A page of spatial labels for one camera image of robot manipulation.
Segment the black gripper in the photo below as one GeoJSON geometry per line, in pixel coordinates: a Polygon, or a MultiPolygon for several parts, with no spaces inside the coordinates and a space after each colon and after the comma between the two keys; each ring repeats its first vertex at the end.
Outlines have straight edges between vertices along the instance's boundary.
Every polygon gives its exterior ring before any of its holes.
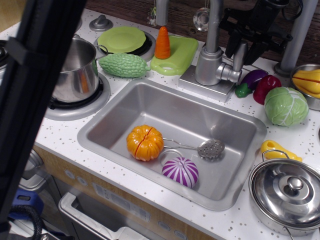
{"type": "Polygon", "coordinates": [[[229,34],[225,55],[235,55],[243,40],[252,42],[244,65],[252,65],[265,51],[281,53],[293,37],[275,23],[279,8],[254,7],[250,10],[226,8],[219,28],[229,34]]]}

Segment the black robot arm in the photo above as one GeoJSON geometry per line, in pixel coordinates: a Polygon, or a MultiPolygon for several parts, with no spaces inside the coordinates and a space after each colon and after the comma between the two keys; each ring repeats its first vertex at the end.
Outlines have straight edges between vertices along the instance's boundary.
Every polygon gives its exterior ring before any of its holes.
{"type": "Polygon", "coordinates": [[[258,0],[250,10],[226,8],[219,24],[219,28],[229,34],[225,55],[231,58],[242,40],[252,42],[244,57],[246,66],[253,64],[264,52],[281,54],[293,37],[275,23],[276,17],[281,12],[285,20],[294,21],[304,9],[303,2],[299,0],[298,13],[288,17],[285,8],[289,3],[288,0],[258,0]]]}

